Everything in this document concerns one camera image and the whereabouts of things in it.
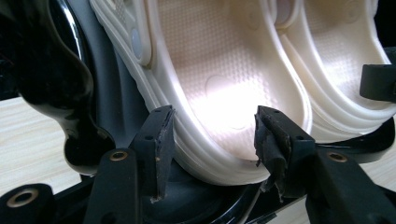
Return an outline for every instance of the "black clamp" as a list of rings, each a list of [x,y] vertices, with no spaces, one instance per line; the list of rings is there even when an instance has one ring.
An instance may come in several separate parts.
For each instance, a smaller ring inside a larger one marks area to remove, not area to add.
[[[306,194],[311,223],[396,223],[395,192],[374,184],[342,147],[315,144],[280,111],[259,106],[255,148],[271,174],[262,189],[276,186],[281,199]]]

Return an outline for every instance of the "black bracket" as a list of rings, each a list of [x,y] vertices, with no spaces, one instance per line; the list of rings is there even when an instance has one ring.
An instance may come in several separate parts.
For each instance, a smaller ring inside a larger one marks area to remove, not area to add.
[[[95,177],[52,194],[26,185],[0,198],[0,223],[142,223],[141,198],[160,200],[175,142],[172,106],[153,110],[129,148],[102,156]]]
[[[374,184],[342,148],[316,145],[269,107],[259,106],[256,124],[257,155],[271,174],[264,190],[276,186],[281,198],[306,194],[311,223],[396,223],[396,193]]]

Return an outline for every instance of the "shoe insole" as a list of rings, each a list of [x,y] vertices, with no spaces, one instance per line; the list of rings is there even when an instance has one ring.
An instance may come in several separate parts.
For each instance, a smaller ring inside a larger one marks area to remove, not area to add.
[[[275,56],[258,2],[160,0],[158,6],[181,88],[219,146],[257,160],[253,115],[258,105],[277,108],[304,126],[304,97]]]

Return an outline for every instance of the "glossy black surface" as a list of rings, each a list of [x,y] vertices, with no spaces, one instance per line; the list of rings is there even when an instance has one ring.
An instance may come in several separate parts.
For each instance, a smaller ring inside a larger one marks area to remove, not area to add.
[[[48,0],[2,4],[6,16],[0,29],[16,52],[12,72],[21,96],[61,125],[69,165],[81,174],[95,174],[101,156],[115,144],[92,121],[90,71],[58,36]]]

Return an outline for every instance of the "screw hole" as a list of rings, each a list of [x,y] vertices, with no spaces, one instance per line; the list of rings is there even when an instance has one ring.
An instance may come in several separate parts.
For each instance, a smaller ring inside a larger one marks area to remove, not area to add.
[[[117,223],[117,217],[113,212],[106,213],[104,216],[102,216],[101,223],[102,224]]]
[[[7,206],[17,208],[34,201],[38,196],[37,189],[23,189],[7,201]]]
[[[336,153],[336,152],[328,152],[327,156],[332,161],[338,161],[338,162],[346,162],[347,161],[347,157],[345,157],[342,154]]]
[[[110,155],[111,161],[122,161],[128,156],[128,153],[124,151],[117,151]]]

